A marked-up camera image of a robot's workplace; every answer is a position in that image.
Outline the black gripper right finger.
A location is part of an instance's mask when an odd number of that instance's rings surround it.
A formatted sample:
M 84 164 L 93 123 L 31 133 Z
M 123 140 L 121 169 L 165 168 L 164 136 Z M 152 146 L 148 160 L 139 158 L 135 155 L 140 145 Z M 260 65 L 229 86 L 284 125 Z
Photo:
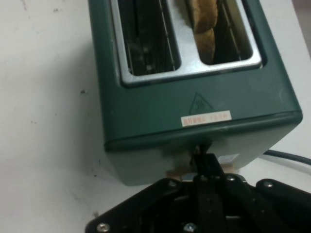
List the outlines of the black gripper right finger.
M 244 227 L 255 233 L 309 233 L 311 195 L 271 179 L 250 186 L 233 174 L 225 174 L 214 154 L 207 154 L 207 187 L 216 200 L 216 227 L 230 231 L 225 215 L 238 216 Z

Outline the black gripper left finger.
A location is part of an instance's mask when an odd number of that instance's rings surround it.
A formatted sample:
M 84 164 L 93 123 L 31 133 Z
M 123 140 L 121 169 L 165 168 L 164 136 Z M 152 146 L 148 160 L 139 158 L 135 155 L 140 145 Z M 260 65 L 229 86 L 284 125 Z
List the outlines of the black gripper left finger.
M 192 181 L 157 181 L 90 221 L 86 233 L 206 233 L 208 155 L 196 154 Z

